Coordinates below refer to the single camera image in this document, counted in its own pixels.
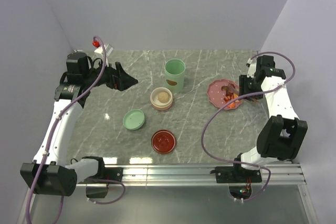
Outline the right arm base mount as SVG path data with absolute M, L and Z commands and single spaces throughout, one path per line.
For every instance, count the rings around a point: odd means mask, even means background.
M 252 183 L 261 183 L 260 170 L 247 170 L 241 165 L 216 166 L 210 171 L 217 184 L 230 184 L 229 193 L 235 200 L 249 200 L 252 196 Z

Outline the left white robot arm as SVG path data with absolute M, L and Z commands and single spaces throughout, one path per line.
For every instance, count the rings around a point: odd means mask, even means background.
M 105 85 L 124 91 L 138 84 L 121 63 L 103 66 L 84 52 L 74 52 L 66 60 L 67 70 L 55 90 L 54 110 L 43 143 L 31 163 L 24 163 L 20 174 L 34 194 L 71 196 L 78 183 L 90 179 L 100 183 L 106 178 L 102 157 L 85 156 L 66 164 L 66 155 L 75 123 L 90 94 L 90 87 Z

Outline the metal tongs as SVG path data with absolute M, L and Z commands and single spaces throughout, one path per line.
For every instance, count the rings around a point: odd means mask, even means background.
M 224 101 L 225 103 L 228 103 L 229 101 L 233 100 L 234 98 L 237 98 L 239 96 L 239 90 L 236 89 L 235 85 L 233 83 L 229 83 L 225 86 L 221 87 L 221 90 L 224 92 Z M 248 101 L 252 102 L 258 102 L 255 98 L 247 98 Z

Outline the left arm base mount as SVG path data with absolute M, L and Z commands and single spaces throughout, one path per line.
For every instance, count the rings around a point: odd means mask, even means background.
M 103 179 L 103 180 L 115 180 L 118 182 L 122 182 L 122 176 L 123 176 L 122 167 L 106 167 L 101 177 L 91 176 L 85 179 L 85 183 L 87 184 L 86 196 L 92 199 L 106 198 L 109 190 L 112 189 L 112 185 L 114 185 L 114 183 L 107 182 L 103 186 L 97 186 L 97 184 L 100 183 L 98 180 Z

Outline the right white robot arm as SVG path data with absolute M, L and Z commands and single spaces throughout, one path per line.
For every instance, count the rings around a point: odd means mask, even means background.
M 248 72 L 239 77 L 239 97 L 265 99 L 269 119 L 257 137 L 256 146 L 239 157 L 241 164 L 232 168 L 238 182 L 250 176 L 250 170 L 297 157 L 308 123 L 299 119 L 291 104 L 286 84 L 292 79 L 276 68 L 275 52 L 259 53 L 247 61 Z

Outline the beige steamed bun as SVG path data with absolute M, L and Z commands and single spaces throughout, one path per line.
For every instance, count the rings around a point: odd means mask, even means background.
M 157 99 L 161 103 L 168 103 L 170 100 L 170 95 L 167 92 L 162 91 L 157 95 Z

